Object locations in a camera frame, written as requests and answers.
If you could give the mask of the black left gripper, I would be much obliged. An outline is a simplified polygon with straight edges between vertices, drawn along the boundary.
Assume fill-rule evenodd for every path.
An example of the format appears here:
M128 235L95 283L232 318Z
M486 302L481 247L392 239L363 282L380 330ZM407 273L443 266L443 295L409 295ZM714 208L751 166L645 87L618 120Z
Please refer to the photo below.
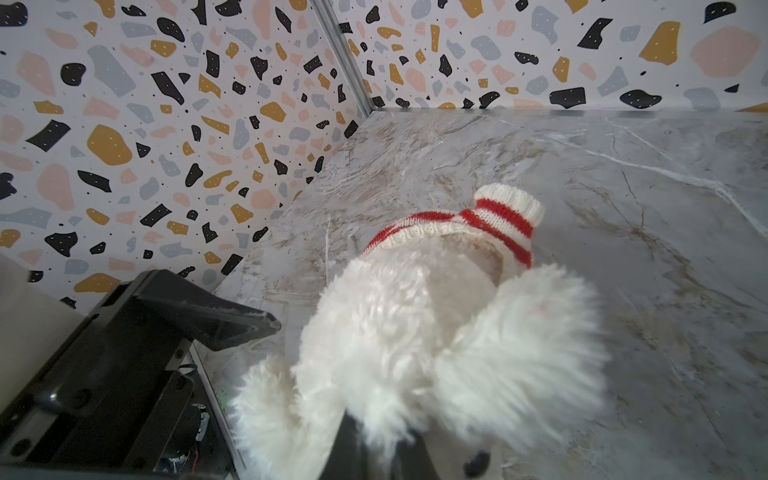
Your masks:
M62 339L29 336L31 374L6 385L5 474L232 474L227 426L197 347L237 347L277 334L270 313L168 270L116 285Z

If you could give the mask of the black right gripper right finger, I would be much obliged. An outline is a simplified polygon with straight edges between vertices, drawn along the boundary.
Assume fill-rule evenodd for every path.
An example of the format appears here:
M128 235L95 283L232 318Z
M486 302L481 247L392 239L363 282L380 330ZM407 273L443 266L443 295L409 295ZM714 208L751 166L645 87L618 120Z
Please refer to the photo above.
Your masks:
M410 440L397 444L390 467L391 480L439 480L422 436L413 433Z

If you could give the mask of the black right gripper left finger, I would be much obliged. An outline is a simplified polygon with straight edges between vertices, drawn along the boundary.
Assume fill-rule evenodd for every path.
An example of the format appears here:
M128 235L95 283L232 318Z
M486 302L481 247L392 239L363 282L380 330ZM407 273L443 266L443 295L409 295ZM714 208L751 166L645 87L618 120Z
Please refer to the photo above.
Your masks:
M368 449L358 422L345 413L319 480L367 480Z

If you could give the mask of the white plush teddy bear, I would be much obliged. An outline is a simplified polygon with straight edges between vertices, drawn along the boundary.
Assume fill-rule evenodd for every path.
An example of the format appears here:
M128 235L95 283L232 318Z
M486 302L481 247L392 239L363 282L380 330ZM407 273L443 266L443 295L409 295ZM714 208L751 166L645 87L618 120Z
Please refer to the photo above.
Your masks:
M423 438L446 477L503 444L525 452L604 405L595 289L558 265L505 274L457 234L352 260L323 291L294 364L268 356L233 399L238 449L265 479L315 479L344 417L374 461Z

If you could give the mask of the red white striped knit sweater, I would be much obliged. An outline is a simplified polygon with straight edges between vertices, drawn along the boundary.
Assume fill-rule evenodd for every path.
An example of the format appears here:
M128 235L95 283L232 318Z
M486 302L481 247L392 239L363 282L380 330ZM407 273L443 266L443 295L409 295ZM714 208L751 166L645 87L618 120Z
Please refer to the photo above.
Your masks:
M532 267L532 236L544 214L544 206L517 187L485 185L475 192L472 208L423 211L401 218L378 232L363 254L457 235L493 246L502 258L501 277L507 279Z

